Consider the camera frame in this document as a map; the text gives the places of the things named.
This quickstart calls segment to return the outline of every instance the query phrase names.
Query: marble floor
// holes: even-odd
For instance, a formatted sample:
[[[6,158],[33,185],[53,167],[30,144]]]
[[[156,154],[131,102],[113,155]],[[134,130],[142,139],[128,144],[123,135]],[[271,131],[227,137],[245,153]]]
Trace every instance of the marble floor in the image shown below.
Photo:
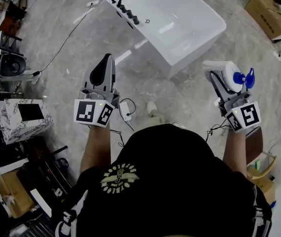
[[[42,70],[59,50],[69,33],[87,12],[93,0],[37,0],[29,9],[19,36],[21,52],[32,70]],[[115,58],[126,51],[131,54],[117,64],[115,88],[122,98],[131,98],[137,106],[131,123],[137,127],[147,116],[146,102],[155,101],[168,122],[177,122],[203,138],[223,118],[213,102],[217,96],[204,78],[204,60],[231,60],[245,73],[255,69],[256,85],[252,89],[259,102],[262,117],[264,149],[281,143],[281,61],[273,51],[281,42],[272,44],[262,29],[244,10],[249,0],[204,0],[220,14],[227,29],[202,57],[171,79],[166,79],[154,63],[140,56],[134,45],[141,36],[120,24],[115,11],[106,2],[91,9],[71,34],[60,53],[43,72],[36,85],[26,86],[26,96],[44,98],[54,119],[46,134],[49,147],[64,145],[61,153],[70,163],[70,174],[76,179],[87,141],[89,128],[73,122],[74,100],[86,70],[92,70],[105,53]],[[111,128],[122,131],[126,142],[131,129],[118,111],[111,117]],[[223,156],[226,131],[217,130],[208,143],[218,157]],[[120,137],[111,135],[112,160],[120,153]]]

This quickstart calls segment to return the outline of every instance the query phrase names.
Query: black screen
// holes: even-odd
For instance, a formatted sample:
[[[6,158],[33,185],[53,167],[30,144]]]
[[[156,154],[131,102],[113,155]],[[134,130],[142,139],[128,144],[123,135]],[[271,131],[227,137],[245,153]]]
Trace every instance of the black screen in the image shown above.
[[[43,119],[39,104],[20,104],[18,105],[22,121]]]

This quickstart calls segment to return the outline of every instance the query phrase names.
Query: black t-shirt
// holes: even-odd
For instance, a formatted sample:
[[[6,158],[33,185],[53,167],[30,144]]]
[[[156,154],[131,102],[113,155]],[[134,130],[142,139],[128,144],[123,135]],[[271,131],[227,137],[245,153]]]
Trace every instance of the black t-shirt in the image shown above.
[[[253,187],[199,135],[164,124],[132,135],[106,172],[83,172],[69,200],[78,202],[88,190],[77,217],[79,237],[250,237]],[[271,218],[260,190],[258,197]]]

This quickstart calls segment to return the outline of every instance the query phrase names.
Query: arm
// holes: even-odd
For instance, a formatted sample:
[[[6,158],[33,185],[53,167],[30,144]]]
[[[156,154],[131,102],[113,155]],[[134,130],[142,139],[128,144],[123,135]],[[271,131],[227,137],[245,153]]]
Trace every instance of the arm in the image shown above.
[[[232,171],[241,172],[247,177],[247,165],[245,158],[245,130],[239,133],[229,130],[223,162]]]
[[[85,151],[81,160],[80,172],[93,166],[108,168],[111,166],[110,125],[106,128],[92,126]]]

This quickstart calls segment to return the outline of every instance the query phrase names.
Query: freestanding bathtub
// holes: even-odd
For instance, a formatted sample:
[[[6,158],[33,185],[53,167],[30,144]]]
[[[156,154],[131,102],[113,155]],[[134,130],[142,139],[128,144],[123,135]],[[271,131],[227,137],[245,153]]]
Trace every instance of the freestanding bathtub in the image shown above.
[[[126,9],[138,16],[138,25],[117,8],[119,0],[106,1],[122,23],[144,36],[139,51],[167,78],[207,52],[226,29],[225,21],[203,0],[122,0]]]

